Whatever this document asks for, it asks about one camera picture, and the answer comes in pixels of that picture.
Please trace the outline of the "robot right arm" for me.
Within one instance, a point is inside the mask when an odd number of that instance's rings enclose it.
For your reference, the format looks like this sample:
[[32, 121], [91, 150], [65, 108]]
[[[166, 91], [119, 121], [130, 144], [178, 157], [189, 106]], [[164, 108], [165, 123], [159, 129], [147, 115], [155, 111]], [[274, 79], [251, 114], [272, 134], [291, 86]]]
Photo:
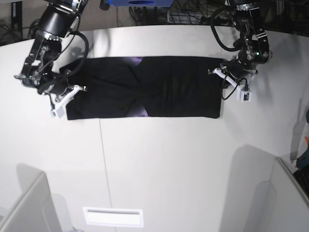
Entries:
[[[38, 94], [64, 96], [73, 91], [69, 78], [86, 62], [88, 39], [78, 31], [81, 15], [87, 5], [85, 0], [50, 0], [41, 16], [34, 43], [24, 61], [20, 74], [14, 78], [26, 87], [35, 88]], [[72, 71], [53, 72], [53, 64], [64, 52], [62, 40], [69, 35], [80, 37], [85, 44], [84, 56]]]

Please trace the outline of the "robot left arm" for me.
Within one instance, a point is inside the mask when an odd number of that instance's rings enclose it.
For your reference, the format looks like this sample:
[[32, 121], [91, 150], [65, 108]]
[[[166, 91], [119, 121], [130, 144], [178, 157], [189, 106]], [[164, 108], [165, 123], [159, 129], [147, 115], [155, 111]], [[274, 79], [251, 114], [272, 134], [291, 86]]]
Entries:
[[[215, 19], [223, 12], [232, 14], [234, 28], [239, 32], [239, 38], [232, 47], [224, 45], [215, 28]], [[268, 62], [270, 49], [259, 1], [229, 0], [225, 6], [212, 13], [210, 26], [222, 49], [238, 53], [235, 59], [221, 64], [224, 74], [221, 89], [227, 87], [229, 77], [236, 80], [236, 83], [241, 83], [241, 79], [246, 75], [258, 74], [256, 69], [258, 65]]]

